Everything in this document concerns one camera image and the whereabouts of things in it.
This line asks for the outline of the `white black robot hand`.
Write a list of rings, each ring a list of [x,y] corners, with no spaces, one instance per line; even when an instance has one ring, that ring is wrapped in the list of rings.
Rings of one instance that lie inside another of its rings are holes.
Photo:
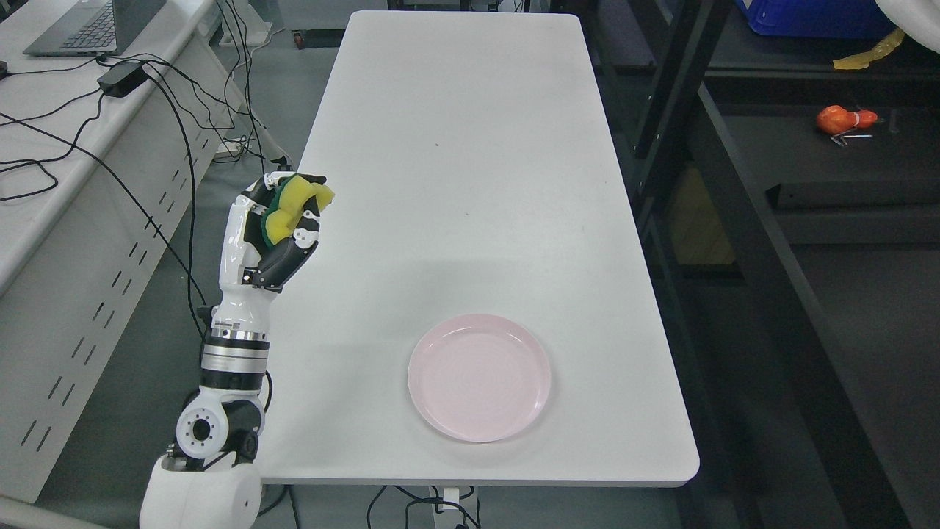
[[[220,261],[223,297],[212,309],[211,337],[261,341],[271,305],[319,244],[320,215],[335,197],[324,176],[264,174],[233,201]]]

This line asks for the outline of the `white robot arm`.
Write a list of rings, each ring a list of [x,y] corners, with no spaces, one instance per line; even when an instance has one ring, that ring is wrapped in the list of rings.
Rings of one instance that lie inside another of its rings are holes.
[[[264,331],[225,325],[205,338],[199,386],[155,462],[141,528],[249,528],[261,511],[255,459],[270,343]]]

